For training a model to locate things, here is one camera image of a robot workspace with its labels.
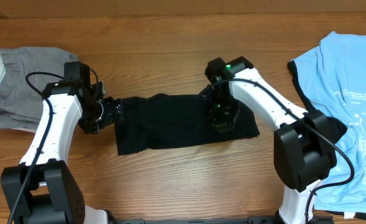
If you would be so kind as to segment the black polo shirt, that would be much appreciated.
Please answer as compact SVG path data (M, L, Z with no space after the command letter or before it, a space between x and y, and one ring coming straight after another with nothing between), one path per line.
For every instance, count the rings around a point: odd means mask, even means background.
M122 113L115 123L120 156L146 149L173 149L250 139L260 132L254 114L241 105L234 127L220 133L213 129L210 102L196 95L157 94L150 98L116 100Z

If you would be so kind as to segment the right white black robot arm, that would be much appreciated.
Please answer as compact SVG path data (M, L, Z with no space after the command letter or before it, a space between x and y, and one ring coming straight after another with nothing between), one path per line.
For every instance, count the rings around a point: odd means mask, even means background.
M209 95L212 127L219 133L235 128L246 106L273 132L273 164L284 183L283 202L274 215L251 216L248 223L333 223L316 216L313 190L336 165L327 118L308 112L273 89L244 57L210 61L204 72L210 81L200 96Z

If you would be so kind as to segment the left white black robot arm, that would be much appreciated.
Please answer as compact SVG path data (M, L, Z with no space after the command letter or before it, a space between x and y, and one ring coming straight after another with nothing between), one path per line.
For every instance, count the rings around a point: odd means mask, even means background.
M19 165L1 174L10 209L8 223L116 223L109 210L85 204L68 168L81 103L94 112L91 85L81 80L49 83L42 92L43 111L33 141Z

